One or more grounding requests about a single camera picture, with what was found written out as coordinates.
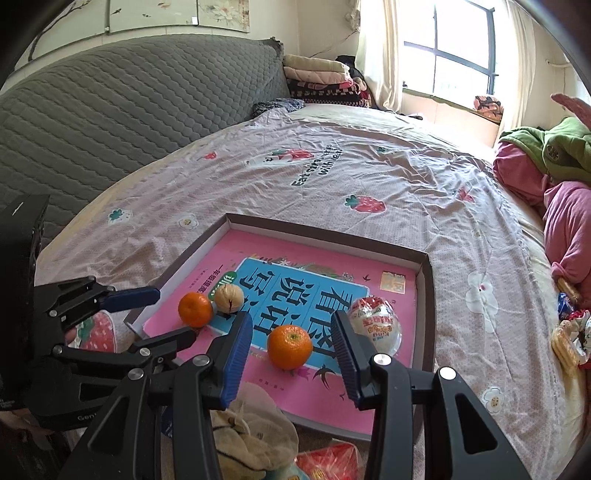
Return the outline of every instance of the silver screw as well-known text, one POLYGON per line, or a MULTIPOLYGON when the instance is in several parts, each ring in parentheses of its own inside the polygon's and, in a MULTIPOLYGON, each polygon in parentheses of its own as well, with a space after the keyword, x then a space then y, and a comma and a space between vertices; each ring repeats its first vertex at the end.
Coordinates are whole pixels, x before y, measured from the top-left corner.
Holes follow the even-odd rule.
POLYGON ((139 380, 143 376, 144 371, 141 368, 132 368, 131 370, 129 370, 129 373, 127 374, 127 377, 130 380, 139 380))
POLYGON ((207 355, 197 355, 193 357, 193 365, 196 367, 204 367, 209 363, 209 357, 207 355))
POLYGON ((392 357, 385 353, 378 353, 374 355, 374 362, 378 365, 389 365, 392 363, 392 357))
POLYGON ((456 378, 456 371, 451 367, 442 367, 439 369, 439 375, 446 380, 453 380, 456 378))

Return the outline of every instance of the blue rectangle with chinese characters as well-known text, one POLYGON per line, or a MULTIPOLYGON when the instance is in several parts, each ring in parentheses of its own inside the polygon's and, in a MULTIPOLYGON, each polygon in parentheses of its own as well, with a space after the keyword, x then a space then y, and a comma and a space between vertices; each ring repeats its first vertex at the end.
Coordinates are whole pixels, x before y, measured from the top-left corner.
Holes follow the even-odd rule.
MULTIPOLYGON (((267 336, 279 325, 298 325, 308 332, 314 350, 307 365, 323 365, 340 373, 330 337, 330 316, 335 310, 348 310, 351 304, 369 294, 367 287, 315 273, 245 259, 236 271, 234 283, 244 292, 242 311, 252 317, 252 344, 267 348, 267 336)), ((211 327, 227 333, 234 315, 218 313, 211 327)))

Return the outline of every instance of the window sill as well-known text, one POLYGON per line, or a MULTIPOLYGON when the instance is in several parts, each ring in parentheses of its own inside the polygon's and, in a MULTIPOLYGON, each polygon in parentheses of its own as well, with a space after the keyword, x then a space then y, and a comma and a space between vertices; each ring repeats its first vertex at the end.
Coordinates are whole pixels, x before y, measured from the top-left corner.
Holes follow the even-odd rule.
POLYGON ((423 93, 423 92, 419 92, 417 90, 412 90, 412 89, 407 88, 407 87, 403 88, 402 91, 404 93, 407 93, 407 94, 412 95, 412 96, 431 99, 431 100, 433 100, 434 102, 437 102, 437 103, 445 103, 446 105, 449 105, 452 108, 457 108, 459 110, 463 110, 465 112, 472 113, 473 115, 477 115, 477 116, 483 118, 484 120, 488 120, 492 124, 495 124, 495 125, 500 125, 501 124, 500 121, 499 122, 496 122, 494 120, 491 120, 490 118, 485 117, 484 115, 482 115, 481 113, 477 112, 473 108, 468 108, 467 106, 460 105, 459 103, 455 103, 455 102, 452 102, 450 100, 445 100, 445 98, 440 98, 438 96, 433 95, 432 93, 423 93))

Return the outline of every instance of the quilted fabric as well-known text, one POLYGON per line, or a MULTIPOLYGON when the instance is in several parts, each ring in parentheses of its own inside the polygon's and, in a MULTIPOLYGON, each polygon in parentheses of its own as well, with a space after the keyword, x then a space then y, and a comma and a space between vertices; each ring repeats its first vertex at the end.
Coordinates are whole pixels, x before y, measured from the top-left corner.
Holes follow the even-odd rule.
POLYGON ((0 208, 50 193, 44 243, 129 173, 289 97, 282 44, 214 35, 97 47, 0 96, 0 208))

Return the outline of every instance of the window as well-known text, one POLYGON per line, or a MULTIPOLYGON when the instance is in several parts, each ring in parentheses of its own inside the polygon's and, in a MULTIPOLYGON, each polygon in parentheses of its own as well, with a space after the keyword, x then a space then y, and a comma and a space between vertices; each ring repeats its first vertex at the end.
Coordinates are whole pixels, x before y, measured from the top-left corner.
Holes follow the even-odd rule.
POLYGON ((494 8, 469 0, 402 0, 401 7, 410 89, 468 107, 476 95, 494 93, 494 8))

